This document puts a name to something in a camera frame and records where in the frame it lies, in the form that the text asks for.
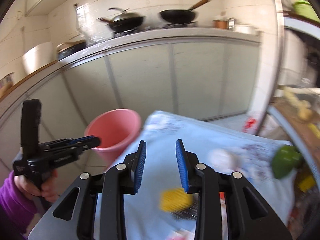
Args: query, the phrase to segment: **metal screw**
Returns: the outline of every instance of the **metal screw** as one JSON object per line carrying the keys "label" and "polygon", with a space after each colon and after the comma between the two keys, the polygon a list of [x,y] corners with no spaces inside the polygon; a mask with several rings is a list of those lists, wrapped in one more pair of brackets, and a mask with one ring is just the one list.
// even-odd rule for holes
{"label": "metal screw", "polygon": [[237,172],[237,171],[234,172],[232,175],[233,175],[233,177],[236,178],[236,179],[241,179],[241,178],[242,178],[242,174],[241,174],[240,172]]}
{"label": "metal screw", "polygon": [[117,165],[116,168],[117,168],[117,170],[122,171],[122,170],[124,170],[126,168],[126,166],[125,166],[124,163],[120,163],[120,164]]}
{"label": "metal screw", "polygon": [[80,179],[88,179],[90,177],[90,174],[87,172],[84,172],[80,175]]}
{"label": "metal screw", "polygon": [[198,170],[204,170],[204,169],[205,169],[205,165],[204,165],[203,163],[198,163],[198,164],[196,165],[196,168],[197,168]]}

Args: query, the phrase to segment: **purple sleeve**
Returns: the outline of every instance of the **purple sleeve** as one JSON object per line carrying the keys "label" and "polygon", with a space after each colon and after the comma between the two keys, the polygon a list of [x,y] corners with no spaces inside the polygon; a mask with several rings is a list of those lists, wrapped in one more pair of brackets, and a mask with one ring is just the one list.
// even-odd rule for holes
{"label": "purple sleeve", "polygon": [[16,187],[13,171],[0,188],[0,205],[8,218],[19,228],[20,233],[24,234],[36,213],[36,206]]}

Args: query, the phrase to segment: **green container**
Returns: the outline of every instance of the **green container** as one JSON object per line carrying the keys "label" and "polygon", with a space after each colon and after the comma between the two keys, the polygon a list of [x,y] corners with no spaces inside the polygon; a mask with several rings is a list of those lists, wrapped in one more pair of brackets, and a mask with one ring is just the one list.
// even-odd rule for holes
{"label": "green container", "polygon": [[296,0],[293,4],[296,14],[302,15],[311,20],[320,22],[315,10],[308,1]]}

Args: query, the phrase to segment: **black wok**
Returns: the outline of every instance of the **black wok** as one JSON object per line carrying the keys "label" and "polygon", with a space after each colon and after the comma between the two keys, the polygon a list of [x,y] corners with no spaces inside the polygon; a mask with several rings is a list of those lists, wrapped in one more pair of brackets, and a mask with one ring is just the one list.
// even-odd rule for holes
{"label": "black wok", "polygon": [[167,22],[174,24],[187,24],[192,22],[196,17],[196,13],[192,10],[208,3],[209,1],[210,0],[201,0],[188,10],[165,10],[160,12],[160,15],[161,18]]}
{"label": "black wok", "polygon": [[144,16],[141,16],[138,13],[127,12],[128,9],[123,10],[120,8],[109,8],[109,10],[119,10],[121,11],[121,14],[114,17],[112,20],[108,20],[106,18],[99,18],[98,20],[108,23],[110,29],[115,33],[133,30],[134,28],[139,27],[144,19]]}
{"label": "black wok", "polygon": [[143,22],[144,16],[136,16],[128,19],[117,20],[115,22],[105,18],[99,18],[101,22],[108,23],[108,26],[115,33],[121,33],[139,27]]}

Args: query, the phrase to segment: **green pepper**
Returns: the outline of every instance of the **green pepper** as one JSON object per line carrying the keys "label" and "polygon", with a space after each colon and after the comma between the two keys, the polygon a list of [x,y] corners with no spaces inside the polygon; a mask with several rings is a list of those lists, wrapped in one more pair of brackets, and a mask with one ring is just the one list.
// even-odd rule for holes
{"label": "green pepper", "polygon": [[301,165],[302,155],[297,148],[290,145],[281,146],[271,161],[273,175],[276,179],[287,176],[293,168]]}

